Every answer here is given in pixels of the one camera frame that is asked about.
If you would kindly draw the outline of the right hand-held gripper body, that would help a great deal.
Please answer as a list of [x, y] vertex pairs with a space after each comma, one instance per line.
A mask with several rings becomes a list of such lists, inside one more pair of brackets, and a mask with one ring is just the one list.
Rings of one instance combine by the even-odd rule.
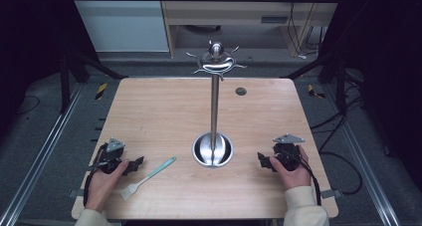
[[301, 137], [286, 133], [273, 139], [274, 153], [287, 171], [296, 170], [301, 164], [299, 144], [305, 142]]

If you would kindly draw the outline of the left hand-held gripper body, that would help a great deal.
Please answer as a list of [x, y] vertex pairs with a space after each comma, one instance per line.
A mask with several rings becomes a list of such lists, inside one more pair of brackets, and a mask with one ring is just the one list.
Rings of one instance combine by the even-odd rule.
[[123, 154], [124, 147], [125, 144], [114, 137], [111, 137], [108, 142], [105, 142], [100, 147], [98, 158], [99, 169], [107, 174], [114, 172], [121, 163], [120, 157]]

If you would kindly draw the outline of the person's right hand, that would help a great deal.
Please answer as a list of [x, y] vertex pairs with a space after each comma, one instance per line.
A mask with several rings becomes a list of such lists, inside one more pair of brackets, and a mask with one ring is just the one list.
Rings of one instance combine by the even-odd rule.
[[300, 186], [312, 185], [312, 177], [303, 165], [300, 165], [294, 171], [288, 171], [275, 157], [271, 156], [270, 162], [280, 175], [282, 183], [286, 190], [290, 190]]

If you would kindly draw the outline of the person's left hand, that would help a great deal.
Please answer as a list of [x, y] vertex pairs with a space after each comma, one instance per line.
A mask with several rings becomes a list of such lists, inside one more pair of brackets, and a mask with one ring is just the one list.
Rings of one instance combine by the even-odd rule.
[[126, 159], [111, 174], [106, 174], [101, 170], [96, 171], [89, 186], [88, 200], [85, 208], [102, 212], [106, 201], [127, 167], [128, 160]]

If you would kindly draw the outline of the yellow black tape strip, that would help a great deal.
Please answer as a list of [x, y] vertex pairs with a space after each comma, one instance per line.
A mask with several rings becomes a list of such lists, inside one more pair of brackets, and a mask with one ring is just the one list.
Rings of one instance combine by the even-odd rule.
[[106, 90], [106, 87], [107, 87], [107, 83], [102, 83], [99, 86], [99, 89], [98, 89], [97, 94], [95, 96], [95, 100], [100, 100], [102, 98], [102, 96], [103, 96], [103, 94]]
[[308, 85], [308, 93], [309, 93], [309, 96], [316, 97], [319, 99], [325, 99], [325, 94], [316, 93], [313, 85]]

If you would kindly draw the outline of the steel utensil rack stand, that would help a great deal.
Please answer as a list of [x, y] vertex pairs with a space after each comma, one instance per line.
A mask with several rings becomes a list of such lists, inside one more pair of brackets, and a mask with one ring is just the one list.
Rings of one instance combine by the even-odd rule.
[[224, 133], [218, 131], [219, 88], [224, 75], [235, 68], [244, 66], [237, 63], [234, 53], [238, 47], [227, 52], [220, 42], [210, 41], [206, 52], [201, 56], [187, 53], [187, 56], [196, 60], [197, 73], [206, 73], [211, 76], [211, 107], [210, 131], [196, 137], [192, 145], [194, 159], [205, 167], [222, 167], [226, 165], [234, 154], [234, 144]]

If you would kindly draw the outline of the black metal stand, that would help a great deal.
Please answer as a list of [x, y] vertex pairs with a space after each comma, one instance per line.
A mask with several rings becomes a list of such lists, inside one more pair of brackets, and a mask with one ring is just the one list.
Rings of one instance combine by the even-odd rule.
[[61, 113], [64, 113], [71, 104], [69, 73], [74, 75], [78, 83], [86, 83], [90, 78], [90, 75], [86, 70], [85, 65], [91, 66], [115, 80], [125, 79], [125, 75], [107, 68], [99, 60], [94, 60], [83, 53], [71, 52], [64, 54], [60, 60], [62, 93]]
[[286, 76], [282, 76], [282, 79], [294, 80], [319, 66], [322, 66], [322, 70], [318, 75], [318, 80], [322, 84], [329, 83], [333, 78], [335, 78], [335, 105], [341, 114], [345, 114], [345, 61], [340, 54], [328, 53], [319, 55], [314, 61], [304, 67]]

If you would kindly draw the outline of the white cabinet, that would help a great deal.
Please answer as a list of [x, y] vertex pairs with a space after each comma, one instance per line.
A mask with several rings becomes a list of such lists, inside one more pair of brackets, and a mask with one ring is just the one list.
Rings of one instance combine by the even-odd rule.
[[169, 51], [159, 1], [76, 0], [75, 4], [97, 52]]

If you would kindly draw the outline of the dark curtain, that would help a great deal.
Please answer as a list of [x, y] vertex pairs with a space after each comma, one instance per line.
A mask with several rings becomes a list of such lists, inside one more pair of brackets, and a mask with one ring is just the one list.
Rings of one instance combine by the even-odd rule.
[[422, 190], [422, 0], [347, 0], [322, 49], [336, 48], [363, 73], [363, 96], [379, 134]]
[[0, 0], [0, 138], [29, 86], [59, 70], [66, 46], [99, 58], [74, 0]]

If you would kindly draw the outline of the teal handled basting brush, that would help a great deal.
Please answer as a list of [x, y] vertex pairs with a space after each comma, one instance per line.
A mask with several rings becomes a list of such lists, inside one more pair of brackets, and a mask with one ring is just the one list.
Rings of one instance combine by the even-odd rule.
[[172, 156], [169, 159], [167, 159], [165, 162], [163, 162], [162, 164], [160, 164], [153, 171], [151, 171], [149, 174], [147, 174], [140, 181], [135, 182], [135, 183], [130, 183], [130, 185], [128, 185], [125, 189], [123, 189], [120, 192], [120, 197], [123, 200], [127, 200], [131, 195], [133, 195], [137, 191], [138, 187], [141, 184], [143, 184], [144, 182], [146, 182], [147, 180], [149, 180], [150, 178], [152, 178], [153, 176], [155, 176], [156, 174], [158, 174], [159, 172], [161, 172], [162, 170], [164, 170], [166, 167], [168, 167], [169, 165], [171, 165], [175, 161], [176, 161], [176, 157], [175, 156]]

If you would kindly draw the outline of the aluminium floor rail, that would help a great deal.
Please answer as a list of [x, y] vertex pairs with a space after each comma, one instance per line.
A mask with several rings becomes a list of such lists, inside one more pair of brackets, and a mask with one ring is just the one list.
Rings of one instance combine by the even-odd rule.
[[48, 135], [37, 151], [37, 155], [31, 161], [31, 165], [26, 171], [25, 177], [19, 184], [13, 198], [0, 214], [0, 226], [14, 226], [17, 222], [19, 215], [25, 207], [52, 152], [55, 149], [57, 142], [67, 126], [84, 87], [85, 86], [82, 84], [75, 84], [75, 89], [71, 94], [69, 105], [57, 115], [54, 125], [49, 130]]
[[356, 174], [360, 177], [361, 187], [365, 188], [375, 210], [382, 221], [383, 226], [401, 226], [399, 219], [393, 209], [387, 195], [382, 188], [378, 177], [375, 174], [372, 166], [370, 165], [369, 158], [362, 151], [355, 134], [353, 133], [348, 121], [347, 113], [349, 108], [355, 108], [357, 105], [362, 104], [362, 97], [358, 93], [357, 86], [347, 87], [344, 91], [346, 102], [346, 113], [341, 114], [335, 105], [335, 90], [331, 85], [322, 86], [326, 97], [332, 106], [333, 110], [341, 115], [341, 120], [337, 124], [336, 129], [342, 132], [345, 140], [343, 145], [349, 151], [352, 158], [350, 166], [354, 169]]

